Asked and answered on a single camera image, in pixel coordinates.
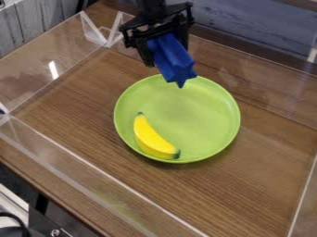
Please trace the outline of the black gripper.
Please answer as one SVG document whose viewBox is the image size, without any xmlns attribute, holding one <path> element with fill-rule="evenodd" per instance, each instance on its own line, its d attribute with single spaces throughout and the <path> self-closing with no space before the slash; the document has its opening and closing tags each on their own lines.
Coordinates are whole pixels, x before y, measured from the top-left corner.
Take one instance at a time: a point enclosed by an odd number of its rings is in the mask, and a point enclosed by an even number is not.
<svg viewBox="0 0 317 237">
<path fill-rule="evenodd" d="M 119 31 L 124 36 L 126 47 L 138 48 L 144 65 L 155 66 L 147 40 L 167 32 L 188 49 L 190 27 L 194 24 L 191 13 L 192 3 L 186 1 L 178 4 L 166 4 L 166 0 L 136 0 L 139 13 L 134 19 L 122 24 Z"/>
</svg>

